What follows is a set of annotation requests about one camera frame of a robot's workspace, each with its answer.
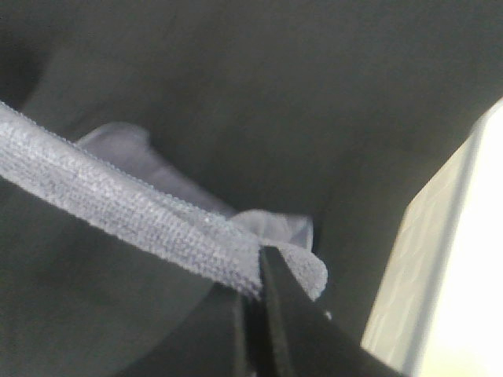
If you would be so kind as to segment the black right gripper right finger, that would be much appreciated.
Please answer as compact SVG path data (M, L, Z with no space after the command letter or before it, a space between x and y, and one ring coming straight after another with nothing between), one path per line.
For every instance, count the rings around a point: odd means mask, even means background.
M401 376L336 326L299 285L280 251L259 254L263 305L277 376Z

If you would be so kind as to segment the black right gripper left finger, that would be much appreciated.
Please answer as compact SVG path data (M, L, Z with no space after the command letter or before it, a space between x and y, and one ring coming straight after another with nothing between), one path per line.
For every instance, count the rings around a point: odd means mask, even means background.
M118 376L249 376L246 300L216 285L166 338Z

